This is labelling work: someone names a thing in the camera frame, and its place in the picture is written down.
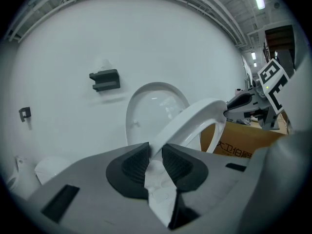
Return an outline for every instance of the toilet bowl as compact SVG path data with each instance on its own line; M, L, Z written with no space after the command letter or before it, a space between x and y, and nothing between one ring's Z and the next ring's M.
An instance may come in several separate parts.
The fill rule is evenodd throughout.
M128 145L152 141L183 110L189 107L185 96L174 86L153 82L140 87L131 97L126 115ZM199 137L195 149L200 150Z

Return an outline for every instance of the ceiling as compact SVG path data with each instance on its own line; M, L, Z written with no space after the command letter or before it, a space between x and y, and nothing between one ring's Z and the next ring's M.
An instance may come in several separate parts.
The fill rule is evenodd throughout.
M77 0L27 0L8 26L6 37L21 42L37 25L61 8ZM176 0L197 10L217 23L242 52L253 68L251 52L255 51L258 67L264 65L262 54L265 30L289 25L293 20L282 0L264 0L259 10L255 0Z

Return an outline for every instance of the toilet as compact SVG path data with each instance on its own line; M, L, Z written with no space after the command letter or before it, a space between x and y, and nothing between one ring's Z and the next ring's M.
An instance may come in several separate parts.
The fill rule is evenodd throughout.
M173 143L201 151L201 131L215 124L213 140L206 150L212 153L225 127L226 109L225 102L212 98L190 106L177 88L163 82L146 84L131 97L126 114L127 142L150 143L144 187L149 192L151 210L165 226L171 221L176 186L162 164L162 146Z

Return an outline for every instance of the black wall bracket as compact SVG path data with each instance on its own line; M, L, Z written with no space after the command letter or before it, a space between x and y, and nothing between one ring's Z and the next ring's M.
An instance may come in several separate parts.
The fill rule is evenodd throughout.
M19 117L22 122L25 121L25 118L29 118L30 116L30 107L23 107L22 109L19 109Z
M119 74L117 69L110 69L89 74L89 77L96 83L93 89L97 92L120 88Z

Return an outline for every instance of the toilet seat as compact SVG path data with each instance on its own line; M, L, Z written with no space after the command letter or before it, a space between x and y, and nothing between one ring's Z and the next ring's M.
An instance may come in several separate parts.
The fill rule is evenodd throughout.
M152 159L166 143L187 146L197 135L208 126L215 124L214 136L207 149L212 153L223 133L227 110L226 103L219 99L206 98L200 100L176 116L150 142L150 159Z

